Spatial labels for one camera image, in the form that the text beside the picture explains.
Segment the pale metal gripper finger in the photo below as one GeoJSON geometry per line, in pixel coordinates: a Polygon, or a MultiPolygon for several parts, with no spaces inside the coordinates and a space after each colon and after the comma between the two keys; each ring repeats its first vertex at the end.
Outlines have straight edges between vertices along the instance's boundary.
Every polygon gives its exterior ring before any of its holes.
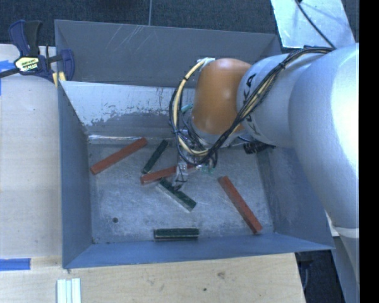
{"type": "Polygon", "coordinates": [[[183,184],[181,168],[180,166],[176,167],[176,171],[174,173],[174,177],[172,178],[172,186],[173,187],[181,187],[183,184]]]}
{"type": "Polygon", "coordinates": [[[188,181],[189,172],[186,166],[178,168],[177,172],[177,189],[180,190],[188,181]]]}

